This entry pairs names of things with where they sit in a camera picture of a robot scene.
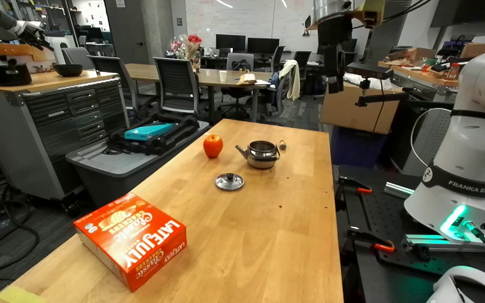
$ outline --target metal teapot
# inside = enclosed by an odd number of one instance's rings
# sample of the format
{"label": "metal teapot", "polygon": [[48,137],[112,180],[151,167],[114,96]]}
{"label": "metal teapot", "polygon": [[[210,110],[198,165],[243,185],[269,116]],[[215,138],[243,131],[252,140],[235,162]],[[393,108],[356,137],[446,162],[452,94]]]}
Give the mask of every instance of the metal teapot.
{"label": "metal teapot", "polygon": [[257,170],[274,167],[274,162],[279,158],[279,150],[269,142],[250,142],[245,150],[238,145],[235,145],[235,148],[245,158],[247,165]]}

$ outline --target red box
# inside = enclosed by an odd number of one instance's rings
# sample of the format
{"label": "red box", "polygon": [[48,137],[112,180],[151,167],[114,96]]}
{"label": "red box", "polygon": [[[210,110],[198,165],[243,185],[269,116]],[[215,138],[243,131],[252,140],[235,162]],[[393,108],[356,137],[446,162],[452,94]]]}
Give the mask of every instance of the red box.
{"label": "red box", "polygon": [[129,291],[137,290],[186,246],[186,227],[127,194],[73,222],[83,246]]}

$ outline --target red apple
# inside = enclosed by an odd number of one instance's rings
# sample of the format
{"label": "red apple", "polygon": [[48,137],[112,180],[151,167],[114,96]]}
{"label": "red apple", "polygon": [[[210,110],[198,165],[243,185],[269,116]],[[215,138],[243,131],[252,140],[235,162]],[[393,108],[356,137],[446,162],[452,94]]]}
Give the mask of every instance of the red apple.
{"label": "red apple", "polygon": [[203,140],[203,152],[208,158],[215,158],[220,155],[223,147],[222,137],[218,135],[208,135]]}

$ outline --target green light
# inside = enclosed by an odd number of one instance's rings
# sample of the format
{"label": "green light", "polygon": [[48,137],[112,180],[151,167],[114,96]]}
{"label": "green light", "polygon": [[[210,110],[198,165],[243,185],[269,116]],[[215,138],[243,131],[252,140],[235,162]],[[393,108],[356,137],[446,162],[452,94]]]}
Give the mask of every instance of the green light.
{"label": "green light", "polygon": [[456,227],[452,226],[459,217],[464,217],[462,214],[466,212],[466,206],[457,206],[442,222],[442,226],[439,227],[439,231],[449,238],[456,238]]}

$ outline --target metal cabinet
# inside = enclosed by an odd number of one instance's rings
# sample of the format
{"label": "metal cabinet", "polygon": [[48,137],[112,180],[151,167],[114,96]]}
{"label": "metal cabinet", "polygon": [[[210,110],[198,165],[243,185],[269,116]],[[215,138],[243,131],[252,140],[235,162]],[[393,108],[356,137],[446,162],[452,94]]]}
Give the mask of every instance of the metal cabinet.
{"label": "metal cabinet", "polygon": [[58,200],[80,189],[65,153],[126,126],[117,79],[0,91],[0,167],[21,192]]}

